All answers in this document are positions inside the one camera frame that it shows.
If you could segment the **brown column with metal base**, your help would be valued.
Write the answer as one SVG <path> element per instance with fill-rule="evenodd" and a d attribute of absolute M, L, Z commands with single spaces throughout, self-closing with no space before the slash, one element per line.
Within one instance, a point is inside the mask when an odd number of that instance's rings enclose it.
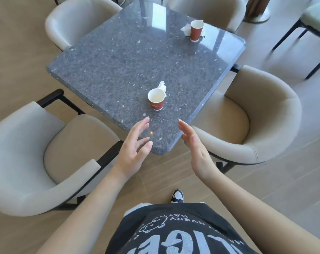
<path fill-rule="evenodd" d="M 261 24 L 269 20 L 271 13 L 268 9 L 270 0 L 248 0 L 243 21 L 251 24 Z"/>

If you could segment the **black and white sneaker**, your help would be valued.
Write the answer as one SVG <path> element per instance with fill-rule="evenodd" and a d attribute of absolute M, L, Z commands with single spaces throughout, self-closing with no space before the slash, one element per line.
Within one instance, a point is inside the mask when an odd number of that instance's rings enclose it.
<path fill-rule="evenodd" d="M 171 203 L 184 203 L 183 192 L 180 189 L 176 189 L 171 197 Z"/>

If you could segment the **person's right hand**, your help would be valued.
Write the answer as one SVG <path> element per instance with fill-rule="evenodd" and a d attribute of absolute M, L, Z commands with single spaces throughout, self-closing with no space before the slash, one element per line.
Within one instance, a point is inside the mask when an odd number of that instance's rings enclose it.
<path fill-rule="evenodd" d="M 188 132 L 194 129 L 182 120 L 178 120 L 179 129 L 183 132 L 184 141 L 188 144 Z M 217 167 L 212 161 L 207 149 L 201 142 L 201 152 L 191 152 L 191 165 L 196 176 L 203 182 L 211 178 L 217 171 Z"/>

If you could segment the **person's left hand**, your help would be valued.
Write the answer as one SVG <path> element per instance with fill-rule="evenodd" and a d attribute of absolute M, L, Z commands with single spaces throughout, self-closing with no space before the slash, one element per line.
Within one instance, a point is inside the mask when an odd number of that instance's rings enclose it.
<path fill-rule="evenodd" d="M 141 147 L 150 140 L 150 137 L 139 139 L 141 133 L 149 128 L 150 118 L 145 117 L 137 122 L 129 131 L 117 160 L 111 170 L 122 181 L 128 181 L 140 168 L 146 157 L 138 157 Z"/>

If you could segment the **black printed t-shirt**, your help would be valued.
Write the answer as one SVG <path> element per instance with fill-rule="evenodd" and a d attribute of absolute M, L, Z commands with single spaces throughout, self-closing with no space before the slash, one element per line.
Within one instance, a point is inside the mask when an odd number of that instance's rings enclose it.
<path fill-rule="evenodd" d="M 105 254 L 257 254 L 205 203 L 144 205 L 125 215 Z"/>

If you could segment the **person's right forearm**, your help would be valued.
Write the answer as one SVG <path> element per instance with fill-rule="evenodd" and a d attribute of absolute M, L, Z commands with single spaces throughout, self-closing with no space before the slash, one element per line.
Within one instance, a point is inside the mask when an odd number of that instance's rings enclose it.
<path fill-rule="evenodd" d="M 320 239 L 219 171 L 201 179 L 263 254 L 320 254 Z"/>

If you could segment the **red paper cup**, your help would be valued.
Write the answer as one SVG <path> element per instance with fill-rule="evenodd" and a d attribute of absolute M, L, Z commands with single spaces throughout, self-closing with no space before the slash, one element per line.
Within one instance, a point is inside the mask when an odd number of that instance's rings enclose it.
<path fill-rule="evenodd" d="M 197 42 L 200 39 L 202 30 L 204 27 L 203 20 L 193 20 L 191 22 L 191 33 L 190 33 L 190 40 L 192 42 Z"/>
<path fill-rule="evenodd" d="M 166 93 L 162 89 L 154 88 L 148 92 L 148 101 L 150 106 L 155 111 L 160 111 L 163 108 Z"/>

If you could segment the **person's left forearm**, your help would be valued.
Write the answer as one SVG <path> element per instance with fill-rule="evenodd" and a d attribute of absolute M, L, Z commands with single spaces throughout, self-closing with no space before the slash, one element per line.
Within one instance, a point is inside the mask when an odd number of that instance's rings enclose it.
<path fill-rule="evenodd" d="M 89 254 L 119 192 L 138 170 L 114 165 L 36 254 Z"/>

